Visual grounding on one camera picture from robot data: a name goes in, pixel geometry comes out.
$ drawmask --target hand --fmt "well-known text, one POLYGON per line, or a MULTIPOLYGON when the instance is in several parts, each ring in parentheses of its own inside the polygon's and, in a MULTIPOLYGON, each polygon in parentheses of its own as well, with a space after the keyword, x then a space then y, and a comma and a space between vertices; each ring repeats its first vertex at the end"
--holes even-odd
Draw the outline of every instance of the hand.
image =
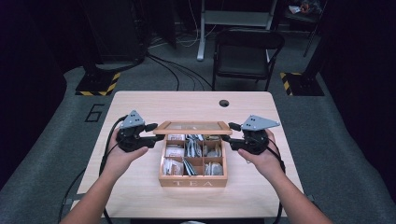
MULTIPOLYGON (((268 147, 279 155, 279 152, 276 149, 276 146, 274 145, 275 142, 274 134, 269 130, 265 130, 265 131, 268 135, 268 138, 272 140, 269 141, 268 147)), ((271 178, 277 175, 284 174, 282 168, 280 167, 279 161, 269 150, 265 150, 260 155, 253 155, 245 151, 244 149, 240 148, 238 149, 238 153, 247 161, 252 162, 256 166, 256 169, 259 171, 259 173, 262 174, 268 180, 270 180, 271 178)))
POLYGON ((132 152, 125 152, 118 146, 114 147, 117 144, 116 138, 118 132, 119 129, 116 129, 111 136, 109 148, 107 149, 110 153, 107 158, 105 169, 102 172, 102 175, 113 176, 116 179, 120 178, 125 173, 132 161, 143 156, 149 150, 148 147, 141 147, 132 152))

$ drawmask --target handheld controller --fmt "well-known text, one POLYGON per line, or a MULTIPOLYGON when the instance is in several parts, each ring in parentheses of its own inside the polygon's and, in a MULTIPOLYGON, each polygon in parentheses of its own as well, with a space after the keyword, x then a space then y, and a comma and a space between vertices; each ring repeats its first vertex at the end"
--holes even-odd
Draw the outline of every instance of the handheld controller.
POLYGON ((279 126, 278 121, 264 119, 255 115, 250 115, 242 125, 230 122, 228 124, 231 129, 243 132, 244 139, 231 138, 229 135, 223 134, 221 139, 229 142, 232 150, 242 148, 254 155, 260 155, 267 148, 269 140, 264 129, 279 126))
POLYGON ((119 147, 126 152, 135 151, 141 147, 154 147, 156 142, 165 138, 164 134, 147 137, 141 137, 139 134, 143 131, 146 133, 151 132, 157 126, 158 124, 156 123, 146 125, 142 117, 133 110, 120 125, 116 139, 119 147))

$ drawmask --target black base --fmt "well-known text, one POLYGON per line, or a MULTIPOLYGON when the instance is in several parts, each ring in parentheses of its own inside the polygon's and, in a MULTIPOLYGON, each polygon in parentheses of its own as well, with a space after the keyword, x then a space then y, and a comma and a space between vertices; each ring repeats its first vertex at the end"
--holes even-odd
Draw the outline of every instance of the black base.
POLYGON ((300 73, 281 73, 286 93, 292 96, 324 96, 315 79, 305 80, 300 73))
POLYGON ((85 73, 85 76, 76 87, 76 91, 107 91, 118 72, 96 69, 94 73, 85 73))

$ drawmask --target chair backrest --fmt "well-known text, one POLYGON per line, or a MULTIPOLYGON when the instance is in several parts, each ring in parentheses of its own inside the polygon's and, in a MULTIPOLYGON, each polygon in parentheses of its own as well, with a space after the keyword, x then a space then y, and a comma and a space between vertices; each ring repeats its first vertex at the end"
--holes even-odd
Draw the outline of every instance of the chair backrest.
POLYGON ((258 49, 282 49, 285 38, 269 30, 252 28, 230 28, 216 35, 216 48, 219 45, 239 46, 258 49))

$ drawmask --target black chair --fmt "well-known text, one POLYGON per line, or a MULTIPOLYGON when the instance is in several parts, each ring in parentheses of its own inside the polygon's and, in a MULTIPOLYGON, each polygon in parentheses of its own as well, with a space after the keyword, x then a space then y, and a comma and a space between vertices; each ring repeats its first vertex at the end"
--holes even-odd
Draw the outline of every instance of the black chair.
POLYGON ((266 79, 265 90, 268 91, 276 56, 284 44, 282 35, 269 30, 230 28, 219 32, 215 43, 212 91, 216 77, 256 79, 256 83, 266 79))
POLYGON ((315 33, 318 30, 318 26, 320 23, 320 20, 322 18, 323 12, 326 8, 327 5, 327 0, 321 1, 321 12, 320 13, 310 13, 310 14, 304 14, 303 12, 298 12, 298 13, 291 13, 289 10, 289 5, 285 4, 282 8, 281 11, 281 18, 284 18, 290 22, 294 22, 297 24, 301 24, 304 26, 308 26, 311 29, 311 32, 309 33, 309 41, 308 45, 306 46, 304 57, 308 53, 309 48, 311 47, 312 40, 314 39, 315 33))

